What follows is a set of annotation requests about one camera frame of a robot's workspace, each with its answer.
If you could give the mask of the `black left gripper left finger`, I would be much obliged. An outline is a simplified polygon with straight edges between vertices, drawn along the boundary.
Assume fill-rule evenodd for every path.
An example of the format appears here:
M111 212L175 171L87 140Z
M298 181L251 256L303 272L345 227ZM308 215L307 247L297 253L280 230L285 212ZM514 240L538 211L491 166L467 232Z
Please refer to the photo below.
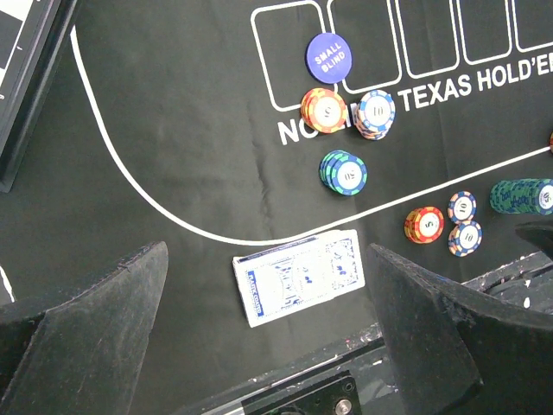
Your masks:
M126 414L168 272L151 242L104 271L1 306L3 414Z

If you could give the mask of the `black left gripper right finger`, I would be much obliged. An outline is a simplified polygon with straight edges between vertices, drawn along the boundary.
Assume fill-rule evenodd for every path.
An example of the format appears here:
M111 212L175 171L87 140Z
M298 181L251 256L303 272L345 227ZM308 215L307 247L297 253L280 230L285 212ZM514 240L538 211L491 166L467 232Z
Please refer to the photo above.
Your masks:
M550 414L552 317L377 244L367 283L408 414Z

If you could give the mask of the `pink chip front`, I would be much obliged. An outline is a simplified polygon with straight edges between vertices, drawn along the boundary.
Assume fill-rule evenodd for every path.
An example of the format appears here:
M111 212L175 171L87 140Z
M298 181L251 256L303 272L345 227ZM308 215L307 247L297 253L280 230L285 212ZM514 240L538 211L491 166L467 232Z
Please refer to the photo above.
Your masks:
M466 257L479 248L482 235L482 229L478 222L462 221L450 232L448 249L456 257Z

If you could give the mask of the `orange poker chip stack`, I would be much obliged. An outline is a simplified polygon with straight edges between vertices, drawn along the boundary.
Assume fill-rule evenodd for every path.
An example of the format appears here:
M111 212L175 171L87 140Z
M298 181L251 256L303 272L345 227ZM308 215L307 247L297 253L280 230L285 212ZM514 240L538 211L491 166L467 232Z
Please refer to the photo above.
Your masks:
M404 234L416 244L436 241L444 229L444 216L437 207L420 207L412 210L404 221Z

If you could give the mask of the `green poker chip stack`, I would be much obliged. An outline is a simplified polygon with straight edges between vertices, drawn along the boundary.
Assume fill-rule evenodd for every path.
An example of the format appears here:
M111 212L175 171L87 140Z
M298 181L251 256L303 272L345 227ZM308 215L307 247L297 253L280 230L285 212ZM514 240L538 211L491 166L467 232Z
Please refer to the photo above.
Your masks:
M490 191L489 203L500 214L552 214L552 179L497 182Z

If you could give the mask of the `green chips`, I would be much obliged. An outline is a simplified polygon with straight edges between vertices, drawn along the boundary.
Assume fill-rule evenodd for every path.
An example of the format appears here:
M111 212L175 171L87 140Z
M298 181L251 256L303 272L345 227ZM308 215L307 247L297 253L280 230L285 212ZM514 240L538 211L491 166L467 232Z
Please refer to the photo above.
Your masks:
M365 162L344 150L332 150L319 164L322 183L339 195L357 195L366 185L368 170Z

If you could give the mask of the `pink chips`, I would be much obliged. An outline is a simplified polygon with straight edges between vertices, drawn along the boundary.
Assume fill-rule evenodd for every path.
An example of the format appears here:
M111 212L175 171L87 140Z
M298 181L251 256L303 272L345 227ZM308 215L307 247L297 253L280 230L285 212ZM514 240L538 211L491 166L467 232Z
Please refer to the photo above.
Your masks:
M365 139L378 141L391 129L396 117L392 96L383 90L367 92L353 112L353 122Z

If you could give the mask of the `blue small blind button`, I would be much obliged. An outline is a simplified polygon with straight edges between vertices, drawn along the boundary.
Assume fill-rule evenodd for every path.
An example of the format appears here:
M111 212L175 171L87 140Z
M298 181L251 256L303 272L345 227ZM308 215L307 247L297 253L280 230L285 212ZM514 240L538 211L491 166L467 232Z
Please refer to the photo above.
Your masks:
M347 41L335 33L320 33L308 44L305 54L310 74L323 84L343 81L353 66L353 54Z

